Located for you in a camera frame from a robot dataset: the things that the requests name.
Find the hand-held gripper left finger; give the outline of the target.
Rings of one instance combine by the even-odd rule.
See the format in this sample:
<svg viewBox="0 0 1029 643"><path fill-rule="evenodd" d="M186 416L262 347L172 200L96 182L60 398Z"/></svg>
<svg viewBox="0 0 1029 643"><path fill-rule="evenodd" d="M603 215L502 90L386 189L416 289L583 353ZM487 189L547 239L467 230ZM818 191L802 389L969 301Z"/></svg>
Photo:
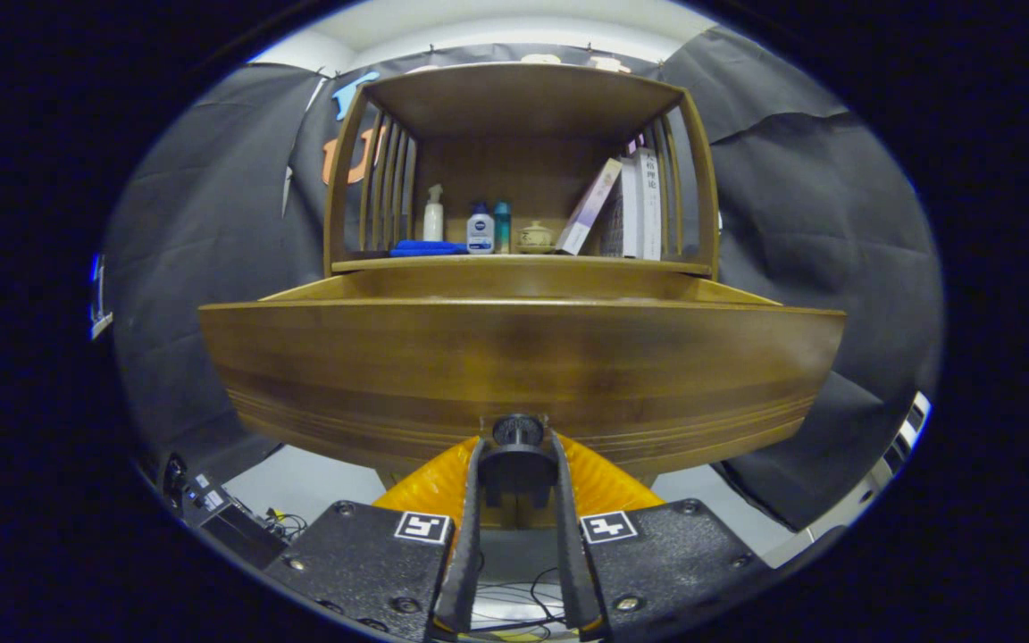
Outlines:
<svg viewBox="0 0 1029 643"><path fill-rule="evenodd" d="M263 573L342 626L388 642L454 642L473 623L483 443L433 457L374 504L339 500Z"/></svg>

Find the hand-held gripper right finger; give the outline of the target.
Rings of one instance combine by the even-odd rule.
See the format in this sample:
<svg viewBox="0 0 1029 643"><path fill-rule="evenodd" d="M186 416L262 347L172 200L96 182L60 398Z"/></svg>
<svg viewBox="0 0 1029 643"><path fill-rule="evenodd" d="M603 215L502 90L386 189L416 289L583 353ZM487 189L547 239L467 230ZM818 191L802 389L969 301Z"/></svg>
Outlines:
<svg viewBox="0 0 1029 643"><path fill-rule="evenodd" d="M565 623L583 642L658 642L767 590L769 566L701 500L583 512L580 499L612 464L554 434L556 543Z"/></svg>

